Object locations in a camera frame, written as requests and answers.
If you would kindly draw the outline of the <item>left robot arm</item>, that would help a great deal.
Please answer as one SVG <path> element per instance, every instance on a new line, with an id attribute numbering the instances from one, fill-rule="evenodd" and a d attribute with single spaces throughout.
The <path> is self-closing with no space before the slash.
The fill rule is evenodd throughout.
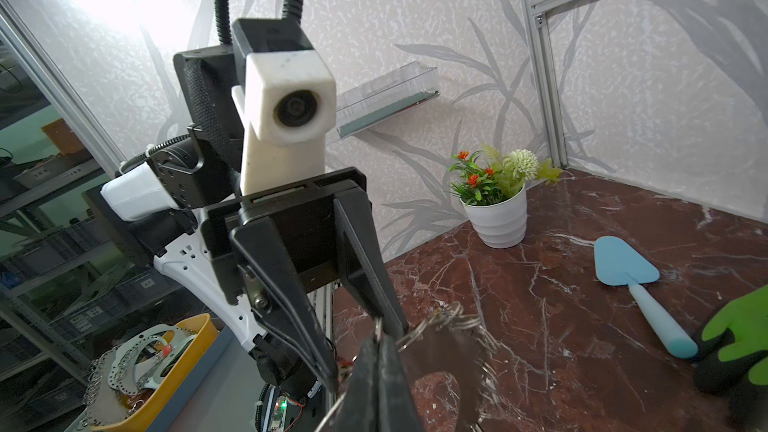
<path id="1" fill-rule="evenodd" d="M 339 281 L 384 331 L 407 319 L 386 272 L 362 172 L 325 169 L 336 83 L 310 46 L 180 53 L 198 112 L 187 138 L 89 194 L 134 261 L 173 279 L 295 397 L 337 385 L 309 295 Z"/>

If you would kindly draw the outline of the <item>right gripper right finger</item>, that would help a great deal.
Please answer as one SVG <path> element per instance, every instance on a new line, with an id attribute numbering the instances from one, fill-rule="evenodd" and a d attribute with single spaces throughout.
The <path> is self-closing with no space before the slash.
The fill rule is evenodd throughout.
<path id="1" fill-rule="evenodd" d="M 379 340 L 379 430 L 423 430 L 396 343 L 386 335 Z"/>

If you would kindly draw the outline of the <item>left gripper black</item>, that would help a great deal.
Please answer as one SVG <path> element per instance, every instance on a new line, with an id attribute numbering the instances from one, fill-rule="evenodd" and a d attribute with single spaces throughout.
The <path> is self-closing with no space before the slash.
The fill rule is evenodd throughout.
<path id="1" fill-rule="evenodd" d="M 338 391 L 335 353 L 306 291 L 340 279 L 386 334 L 401 339 L 409 329 L 382 258 L 366 189 L 366 176 L 348 167 L 207 206 L 200 219 L 226 302 L 234 304 L 245 293 L 238 266 L 246 262 L 269 300 L 265 309 L 253 306 L 259 322 L 297 353 L 330 393 Z"/>

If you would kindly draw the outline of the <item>large metal key ring plate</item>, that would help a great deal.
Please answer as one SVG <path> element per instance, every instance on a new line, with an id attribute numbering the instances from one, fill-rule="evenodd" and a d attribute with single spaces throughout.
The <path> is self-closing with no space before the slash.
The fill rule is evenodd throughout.
<path id="1" fill-rule="evenodd" d="M 389 336 L 376 321 L 371 337 L 379 344 L 384 335 Z M 488 417 L 486 410 L 501 406 L 498 376 L 491 366 L 491 358 L 498 351 L 499 343 L 482 325 L 481 318 L 465 314 L 461 304 L 453 303 L 436 310 L 403 338 L 392 339 L 396 343 L 410 390 L 418 380 L 430 374 L 450 375 L 459 389 L 455 429 L 481 431 L 482 422 Z M 345 392 L 317 426 L 319 431 L 334 431 L 334 422 L 344 400 L 354 362 L 346 380 Z"/>

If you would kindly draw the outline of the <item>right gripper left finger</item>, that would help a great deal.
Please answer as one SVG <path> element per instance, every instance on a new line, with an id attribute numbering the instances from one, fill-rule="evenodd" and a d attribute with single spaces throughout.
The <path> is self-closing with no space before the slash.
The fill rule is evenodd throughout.
<path id="1" fill-rule="evenodd" d="M 361 345 L 334 431 L 373 432 L 378 428 L 379 344 L 374 337 Z"/>

